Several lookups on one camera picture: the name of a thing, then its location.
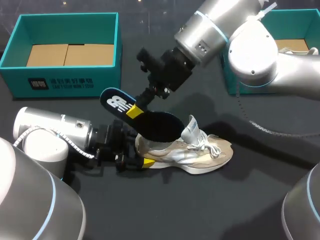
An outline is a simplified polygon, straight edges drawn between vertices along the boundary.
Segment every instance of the shoe tongue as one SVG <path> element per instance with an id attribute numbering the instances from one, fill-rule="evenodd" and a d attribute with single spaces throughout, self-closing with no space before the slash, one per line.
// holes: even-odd
<path id="1" fill-rule="evenodd" d="M 201 140 L 201 133 L 200 129 L 198 127 L 198 123 L 194 116 L 189 116 L 189 124 L 186 126 L 186 128 L 183 130 L 181 134 L 182 140 L 186 144 L 198 144 L 198 142 Z"/>

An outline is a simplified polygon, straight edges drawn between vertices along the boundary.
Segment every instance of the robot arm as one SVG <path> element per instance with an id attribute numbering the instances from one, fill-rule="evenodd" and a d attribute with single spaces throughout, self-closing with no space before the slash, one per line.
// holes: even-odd
<path id="1" fill-rule="evenodd" d="M 138 53 L 141 69 L 149 72 L 149 87 L 136 98 L 141 109 L 155 96 L 166 99 L 192 74 L 196 65 L 205 66 L 226 46 L 234 32 L 257 16 L 265 0 L 206 0 L 174 36 L 177 47 L 160 59 L 144 48 Z"/>
<path id="2" fill-rule="evenodd" d="M 137 59 L 149 72 L 149 87 L 137 96 L 136 105 L 145 109 L 155 96 L 166 99 L 196 65 L 206 66 L 226 48 L 230 67 L 245 86 L 320 100 L 319 57 L 278 53 L 275 40 L 260 22 L 264 1 L 206 0 L 174 36 L 177 47 L 160 59 L 143 48 Z"/>

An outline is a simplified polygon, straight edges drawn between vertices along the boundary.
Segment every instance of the sneaker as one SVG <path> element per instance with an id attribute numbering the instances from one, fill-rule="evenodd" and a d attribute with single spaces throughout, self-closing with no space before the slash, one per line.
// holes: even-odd
<path id="1" fill-rule="evenodd" d="M 221 168 L 234 153 L 230 142 L 200 130 L 192 115 L 178 140 L 154 142 L 138 134 L 135 148 L 141 157 L 153 160 L 148 166 L 151 169 L 178 167 L 190 174 L 205 174 Z"/>
<path id="2" fill-rule="evenodd" d="M 319 55 L 317 48 L 312 47 L 309 51 L 293 51 L 288 47 L 282 48 L 279 50 L 279 53 L 282 54 L 299 54 L 299 55 Z"/>

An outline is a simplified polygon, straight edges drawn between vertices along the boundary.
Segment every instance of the wire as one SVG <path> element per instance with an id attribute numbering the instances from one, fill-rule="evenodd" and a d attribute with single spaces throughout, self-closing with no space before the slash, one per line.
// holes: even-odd
<path id="1" fill-rule="evenodd" d="M 278 136 L 278 137 L 287 137 L 287 138 L 311 138 L 311 137 L 319 137 L 320 133 L 308 133 L 308 134 L 290 134 L 290 133 L 282 133 L 278 131 L 272 131 L 269 129 L 264 128 L 263 126 L 260 126 L 256 122 L 252 121 L 249 119 L 246 110 L 243 106 L 243 104 L 240 101 L 240 82 L 237 80 L 236 81 L 236 98 L 239 104 L 239 107 L 242 111 L 242 116 L 245 120 L 247 120 L 251 125 L 256 127 L 257 129 L 261 130 L 262 132 L 265 132 L 270 135 Z"/>
<path id="2" fill-rule="evenodd" d="M 88 159 L 93 159 L 95 158 L 94 155 L 91 155 L 89 153 L 86 153 L 84 151 L 82 151 L 77 145 L 74 144 L 74 142 L 72 142 L 65 134 L 63 134 L 60 130 L 55 129 L 55 128 L 46 128 L 46 127 L 41 127 L 41 126 L 32 126 L 29 129 L 27 129 L 26 131 L 24 131 L 19 137 L 18 139 L 14 142 L 13 146 L 18 147 L 18 145 L 21 143 L 22 140 L 25 139 L 26 136 L 28 136 L 30 133 L 32 133 L 35 130 L 39 130 L 39 129 L 44 129 L 47 131 L 53 131 L 56 134 L 58 134 L 63 140 L 65 140 L 71 147 L 73 147 L 79 154 L 81 154 L 82 156 L 88 158 Z"/>

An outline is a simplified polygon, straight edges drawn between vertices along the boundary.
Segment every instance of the teal box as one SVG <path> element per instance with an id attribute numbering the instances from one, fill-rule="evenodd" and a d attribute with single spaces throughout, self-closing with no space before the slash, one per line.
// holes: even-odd
<path id="1" fill-rule="evenodd" d="M 26 67 L 32 46 L 47 44 L 113 44 L 113 64 Z M 14 98 L 99 97 L 105 88 L 120 88 L 121 61 L 116 12 L 25 14 L 14 27 L 0 74 Z"/>
<path id="2" fill-rule="evenodd" d="M 275 40 L 304 39 L 308 48 L 320 50 L 320 13 L 317 9 L 272 10 L 261 21 Z M 237 93 L 237 76 L 228 62 L 228 49 L 221 55 L 221 65 L 229 94 Z M 241 94 L 263 93 L 262 87 L 240 83 Z"/>

